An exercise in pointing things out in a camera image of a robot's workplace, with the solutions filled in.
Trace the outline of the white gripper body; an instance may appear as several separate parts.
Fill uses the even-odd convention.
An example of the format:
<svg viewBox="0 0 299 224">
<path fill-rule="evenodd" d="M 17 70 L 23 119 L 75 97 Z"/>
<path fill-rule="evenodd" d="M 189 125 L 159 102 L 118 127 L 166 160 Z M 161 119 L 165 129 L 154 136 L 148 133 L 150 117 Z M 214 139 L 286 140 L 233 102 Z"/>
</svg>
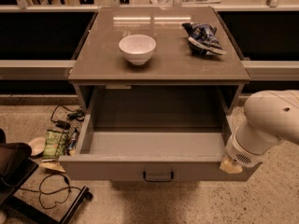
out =
<svg viewBox="0 0 299 224">
<path fill-rule="evenodd" d="M 268 149 L 281 143 L 280 138 L 258 131 L 248 121 L 244 121 L 229 137 L 225 155 L 242 167 L 251 168 L 263 160 Z"/>
</svg>

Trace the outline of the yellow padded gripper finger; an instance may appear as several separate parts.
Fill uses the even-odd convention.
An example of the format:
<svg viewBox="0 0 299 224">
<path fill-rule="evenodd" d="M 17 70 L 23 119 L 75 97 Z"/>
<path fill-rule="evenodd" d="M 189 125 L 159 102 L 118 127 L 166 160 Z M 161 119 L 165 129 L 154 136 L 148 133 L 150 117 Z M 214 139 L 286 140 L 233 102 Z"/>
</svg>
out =
<svg viewBox="0 0 299 224">
<path fill-rule="evenodd" d="M 228 155 L 225 155 L 221 161 L 220 169 L 227 174 L 240 174 L 243 172 L 243 167 L 234 162 Z"/>
</svg>

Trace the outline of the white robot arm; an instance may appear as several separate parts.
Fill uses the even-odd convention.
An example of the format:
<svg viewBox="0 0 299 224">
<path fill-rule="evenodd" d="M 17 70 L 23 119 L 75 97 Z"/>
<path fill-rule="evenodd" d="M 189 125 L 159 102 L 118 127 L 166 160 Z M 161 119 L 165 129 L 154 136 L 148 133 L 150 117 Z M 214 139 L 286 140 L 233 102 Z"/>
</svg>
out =
<svg viewBox="0 0 299 224">
<path fill-rule="evenodd" d="M 258 91 L 244 104 L 246 119 L 231 134 L 220 168 L 239 174 L 284 141 L 299 144 L 299 91 Z"/>
</svg>

